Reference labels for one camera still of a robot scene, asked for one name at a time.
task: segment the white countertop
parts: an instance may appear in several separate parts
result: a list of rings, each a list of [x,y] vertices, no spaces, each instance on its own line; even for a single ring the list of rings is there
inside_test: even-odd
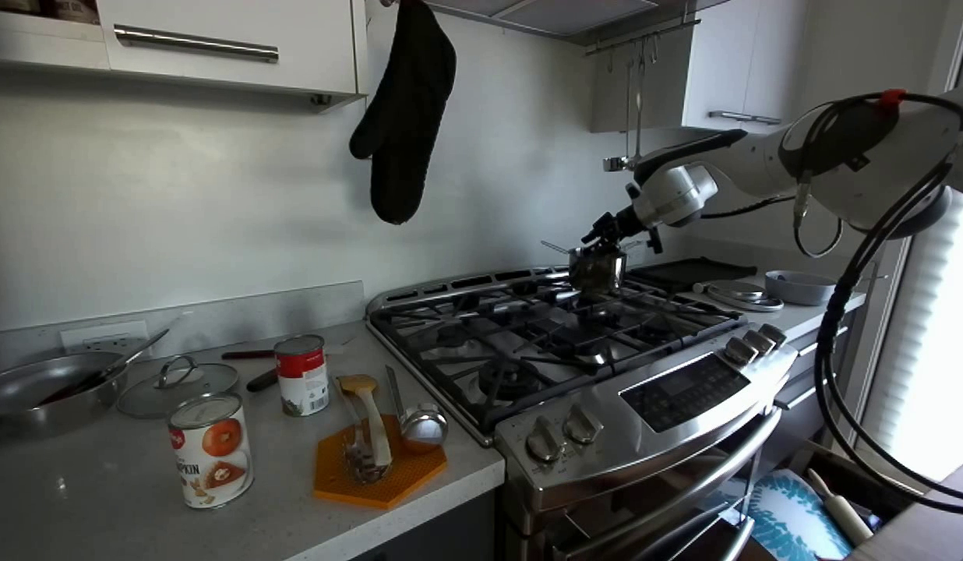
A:
[[[396,412],[385,364],[401,375],[406,398],[424,395],[361,326],[335,326],[332,375],[380,379],[380,409]],[[272,363],[234,363],[251,379]],[[278,390],[244,392],[256,483],[218,510],[180,499],[166,421],[115,412],[56,439],[0,444],[0,559],[354,559],[506,483],[506,462],[455,421],[448,468],[393,510],[312,499],[314,444],[351,424],[335,398],[312,417],[287,417]]]

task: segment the tomato can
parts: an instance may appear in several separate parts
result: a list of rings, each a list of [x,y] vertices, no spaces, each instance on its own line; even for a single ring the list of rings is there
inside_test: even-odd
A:
[[[307,333],[274,346],[281,398],[287,416],[314,416],[328,406],[324,338]]]
[[[223,508],[254,487],[240,395],[213,395],[168,417],[168,444],[190,508]]]

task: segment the wooden cutting board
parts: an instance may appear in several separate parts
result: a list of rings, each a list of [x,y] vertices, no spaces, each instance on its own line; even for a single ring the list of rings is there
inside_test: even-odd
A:
[[[314,450],[314,499],[365,506],[365,508],[393,508],[406,503],[415,488],[432,483],[448,462],[442,450],[409,451],[398,436],[398,421],[385,416],[393,468],[377,483],[360,483],[351,473],[347,450],[354,444],[355,424],[324,436]]]

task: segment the black cable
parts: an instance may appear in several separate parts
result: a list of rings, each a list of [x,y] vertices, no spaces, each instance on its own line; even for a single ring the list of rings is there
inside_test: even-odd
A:
[[[878,100],[878,92],[868,92],[868,97],[851,97],[844,100],[849,104],[874,104]],[[948,100],[936,100],[936,97],[917,97],[917,92],[908,92],[904,100],[917,100],[917,104],[933,104],[933,106],[942,106],[948,113],[954,113],[960,117],[960,131],[963,131],[963,108],[956,104],[948,104]],[[839,106],[825,108],[811,131],[820,131],[825,121],[837,117]],[[823,324],[820,324],[820,338],[816,338],[816,368],[815,368],[815,379],[816,379],[816,401],[820,401],[820,412],[823,412],[823,421],[831,427],[831,433],[839,439],[839,446],[851,456],[855,464],[860,464],[871,478],[876,478],[881,487],[920,503],[920,506],[930,506],[930,508],[942,508],[942,510],[954,510],[954,513],[963,513],[963,506],[956,503],[936,503],[936,499],[926,499],[908,487],[897,487],[893,483],[888,478],[881,478],[876,468],[871,468],[858,451],[855,446],[841,436],[837,417],[832,417],[832,409],[825,401],[825,392],[837,406],[837,412],[841,412],[841,417],[851,424],[851,430],[871,446],[876,450],[893,468],[897,468],[902,473],[908,473],[911,481],[917,483],[926,483],[930,488],[938,488],[945,495],[954,495],[954,499],[963,499],[960,488],[951,488],[951,487],[942,487],[923,473],[917,473],[915,468],[908,468],[904,462],[897,462],[896,456],[888,456],[858,421],[855,416],[849,412],[844,398],[839,395],[837,384],[832,384],[832,342],[839,338],[839,324],[844,317],[844,305],[865,274],[865,267],[874,263],[874,255],[878,252],[878,246],[893,238],[893,231],[933,193],[942,191],[942,182],[948,179],[951,172],[951,158],[956,157],[956,149],[963,148],[963,137],[956,148],[948,149],[948,157],[926,175],[920,179],[881,217],[878,225],[865,238],[865,243],[858,246],[855,258],[849,263],[841,281],[837,285],[837,295],[831,298],[825,305],[825,314],[823,314]]]
[[[751,215],[758,209],[781,206],[781,203],[788,203],[788,198],[796,198],[796,197],[758,198],[751,206],[740,206],[740,209],[726,209],[726,212],[705,212],[702,222],[722,222],[722,217],[736,217],[736,215]]]

